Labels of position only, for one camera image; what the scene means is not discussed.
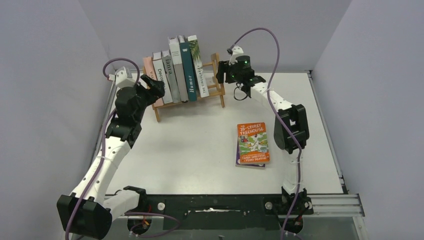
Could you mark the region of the pink Warm Chord book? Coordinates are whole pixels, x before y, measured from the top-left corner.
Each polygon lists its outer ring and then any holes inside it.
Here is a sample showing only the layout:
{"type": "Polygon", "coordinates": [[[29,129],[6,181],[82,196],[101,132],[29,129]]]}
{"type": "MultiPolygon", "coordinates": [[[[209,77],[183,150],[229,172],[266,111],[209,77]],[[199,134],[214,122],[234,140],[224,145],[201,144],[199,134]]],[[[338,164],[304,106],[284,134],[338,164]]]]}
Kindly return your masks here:
{"type": "MultiPolygon", "coordinates": [[[[151,56],[147,56],[143,58],[143,64],[145,68],[145,73],[153,80],[157,80],[156,71],[153,65],[153,58],[151,56]]],[[[158,99],[153,106],[160,107],[164,105],[164,101],[162,98],[158,99]]]]}

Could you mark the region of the wooden book rack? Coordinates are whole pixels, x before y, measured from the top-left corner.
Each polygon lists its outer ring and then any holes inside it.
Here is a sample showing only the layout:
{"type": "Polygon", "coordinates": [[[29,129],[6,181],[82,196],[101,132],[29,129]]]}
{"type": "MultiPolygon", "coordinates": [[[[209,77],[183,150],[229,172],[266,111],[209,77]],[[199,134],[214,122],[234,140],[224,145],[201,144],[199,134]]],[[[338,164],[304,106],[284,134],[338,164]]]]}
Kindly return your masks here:
{"type": "MultiPolygon", "coordinates": [[[[224,108],[226,106],[225,105],[225,99],[224,99],[224,96],[226,95],[226,90],[225,90],[224,84],[219,83],[219,81],[216,77],[216,74],[218,73],[219,61],[220,61],[220,55],[219,55],[218,52],[215,52],[215,53],[210,55],[210,62],[204,63],[202,65],[203,68],[212,68],[213,75],[211,76],[211,81],[208,81],[207,85],[206,85],[207,88],[208,88],[209,96],[200,97],[199,90],[197,90],[196,93],[197,93],[197,100],[198,101],[204,100],[204,99],[219,97],[221,107],[224,108]]],[[[152,109],[154,111],[156,121],[158,123],[161,122],[159,109],[173,107],[173,106],[177,106],[177,105],[181,105],[181,104],[185,104],[185,103],[181,101],[181,102],[177,102],[177,103],[173,103],[173,102],[164,103],[161,106],[152,105],[152,109]]]]}

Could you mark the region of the white booklet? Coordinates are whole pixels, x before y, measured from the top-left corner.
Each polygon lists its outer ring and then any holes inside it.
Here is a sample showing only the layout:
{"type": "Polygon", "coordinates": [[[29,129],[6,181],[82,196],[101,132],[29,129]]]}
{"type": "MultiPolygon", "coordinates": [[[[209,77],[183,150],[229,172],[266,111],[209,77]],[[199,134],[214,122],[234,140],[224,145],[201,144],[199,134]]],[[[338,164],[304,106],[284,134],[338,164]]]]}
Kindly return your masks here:
{"type": "Polygon", "coordinates": [[[206,77],[204,76],[204,68],[203,68],[203,62],[202,62],[198,38],[196,35],[190,35],[187,37],[187,40],[189,43],[193,65],[195,68],[200,97],[201,98],[208,97],[210,94],[208,90],[206,77]]]}

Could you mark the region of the brown Decorate Furniture book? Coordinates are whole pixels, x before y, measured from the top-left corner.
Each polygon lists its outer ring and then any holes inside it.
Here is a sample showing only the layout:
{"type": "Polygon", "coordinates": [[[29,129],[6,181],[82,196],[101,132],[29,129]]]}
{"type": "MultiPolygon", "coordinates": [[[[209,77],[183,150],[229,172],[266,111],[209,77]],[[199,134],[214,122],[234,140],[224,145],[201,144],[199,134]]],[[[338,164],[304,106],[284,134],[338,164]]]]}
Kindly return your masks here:
{"type": "Polygon", "coordinates": [[[165,94],[162,98],[163,104],[173,103],[172,94],[170,91],[167,74],[165,71],[165,66],[162,60],[162,52],[153,52],[152,53],[152,63],[155,69],[156,77],[158,81],[162,81],[164,83],[165,94]]]}

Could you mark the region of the grey magazine-style book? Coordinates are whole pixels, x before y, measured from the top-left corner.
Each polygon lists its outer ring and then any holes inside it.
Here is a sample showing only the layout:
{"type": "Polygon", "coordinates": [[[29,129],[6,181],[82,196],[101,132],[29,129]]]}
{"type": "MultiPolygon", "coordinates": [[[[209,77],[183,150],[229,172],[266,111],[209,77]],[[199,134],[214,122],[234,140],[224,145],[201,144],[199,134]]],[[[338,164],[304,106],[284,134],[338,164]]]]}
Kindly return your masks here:
{"type": "Polygon", "coordinates": [[[169,50],[164,50],[161,52],[162,62],[164,64],[165,73],[167,76],[167,81],[169,84],[169,90],[172,97],[173,103],[180,103],[181,96],[177,84],[176,74],[174,70],[173,60],[169,50]]]}

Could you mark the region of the teal book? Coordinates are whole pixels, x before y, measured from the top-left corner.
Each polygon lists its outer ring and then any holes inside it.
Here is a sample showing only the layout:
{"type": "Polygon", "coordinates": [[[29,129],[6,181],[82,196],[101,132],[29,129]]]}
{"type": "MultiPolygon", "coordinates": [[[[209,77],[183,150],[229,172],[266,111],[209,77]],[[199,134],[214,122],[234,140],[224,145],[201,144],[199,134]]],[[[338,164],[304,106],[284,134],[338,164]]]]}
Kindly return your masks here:
{"type": "Polygon", "coordinates": [[[180,48],[180,55],[182,59],[182,65],[184,70],[184,77],[186,82],[188,100],[190,102],[197,101],[197,89],[196,89],[196,75],[194,73],[193,60],[189,43],[186,41],[183,35],[177,36],[180,48]]]}

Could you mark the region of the large grey white book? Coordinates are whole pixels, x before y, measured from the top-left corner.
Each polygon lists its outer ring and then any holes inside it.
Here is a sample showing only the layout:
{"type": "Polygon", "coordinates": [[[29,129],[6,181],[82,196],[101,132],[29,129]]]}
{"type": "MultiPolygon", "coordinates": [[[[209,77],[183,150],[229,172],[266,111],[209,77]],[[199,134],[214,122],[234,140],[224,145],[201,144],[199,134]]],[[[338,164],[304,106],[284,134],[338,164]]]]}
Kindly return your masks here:
{"type": "Polygon", "coordinates": [[[170,55],[173,62],[173,68],[174,68],[175,78],[177,81],[177,86],[178,86],[181,102],[187,103],[189,101],[189,96],[187,92],[187,85],[186,85],[186,79],[184,74],[180,43],[178,38],[177,37],[168,38],[168,45],[169,45],[170,55]]]}

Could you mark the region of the orange Treehouse book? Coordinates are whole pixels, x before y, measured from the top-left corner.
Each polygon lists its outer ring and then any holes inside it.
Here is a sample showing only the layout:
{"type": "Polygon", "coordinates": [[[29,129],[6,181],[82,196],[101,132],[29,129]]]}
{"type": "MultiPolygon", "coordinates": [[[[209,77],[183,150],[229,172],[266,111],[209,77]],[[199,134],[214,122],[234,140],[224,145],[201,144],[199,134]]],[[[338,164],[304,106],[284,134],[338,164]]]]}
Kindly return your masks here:
{"type": "Polygon", "coordinates": [[[237,125],[241,164],[268,164],[270,151],[267,128],[264,122],[240,123],[237,125]]]}

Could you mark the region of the purple book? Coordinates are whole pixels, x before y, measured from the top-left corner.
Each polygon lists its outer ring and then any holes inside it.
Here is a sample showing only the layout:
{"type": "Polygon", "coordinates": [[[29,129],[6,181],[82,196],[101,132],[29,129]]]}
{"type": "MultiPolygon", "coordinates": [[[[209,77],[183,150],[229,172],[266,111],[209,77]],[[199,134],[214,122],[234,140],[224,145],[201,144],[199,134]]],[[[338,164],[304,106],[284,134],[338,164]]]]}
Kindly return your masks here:
{"type": "Polygon", "coordinates": [[[256,169],[265,169],[266,164],[241,164],[240,162],[240,149],[239,144],[237,143],[236,157],[235,157],[235,166],[236,167],[249,167],[256,169]]]}

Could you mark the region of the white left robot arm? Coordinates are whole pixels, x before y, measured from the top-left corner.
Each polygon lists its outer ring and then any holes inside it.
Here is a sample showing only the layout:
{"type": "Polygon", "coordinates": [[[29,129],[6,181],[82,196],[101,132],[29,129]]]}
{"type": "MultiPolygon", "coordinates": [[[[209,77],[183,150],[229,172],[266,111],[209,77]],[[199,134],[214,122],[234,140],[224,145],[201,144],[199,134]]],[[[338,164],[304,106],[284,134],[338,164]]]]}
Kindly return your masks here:
{"type": "Polygon", "coordinates": [[[163,81],[145,74],[138,80],[145,85],[132,79],[116,82],[115,109],[102,126],[99,152],[79,184],[57,201],[67,240],[70,234],[102,240],[114,220],[140,207],[146,197],[145,189],[126,186],[106,198],[112,178],[141,133],[146,108],[165,95],[163,81]]]}

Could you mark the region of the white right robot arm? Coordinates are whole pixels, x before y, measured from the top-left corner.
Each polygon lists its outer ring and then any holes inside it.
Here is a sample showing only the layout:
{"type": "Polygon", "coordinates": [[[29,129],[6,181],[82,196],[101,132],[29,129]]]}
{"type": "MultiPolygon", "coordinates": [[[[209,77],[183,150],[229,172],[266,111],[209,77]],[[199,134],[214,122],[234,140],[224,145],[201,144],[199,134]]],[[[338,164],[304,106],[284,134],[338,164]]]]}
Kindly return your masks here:
{"type": "Polygon", "coordinates": [[[282,209],[289,214],[301,207],[298,197],[302,187],[302,154],[310,137],[306,108],[302,104],[295,105],[276,93],[271,88],[276,74],[274,69],[269,80],[257,75],[251,67],[248,55],[239,55],[233,60],[219,61],[216,78],[220,84],[235,83],[241,91],[270,109],[275,115],[273,139],[283,151],[289,155],[297,154],[293,162],[293,183],[285,180],[282,188],[287,196],[281,199],[282,209]]]}

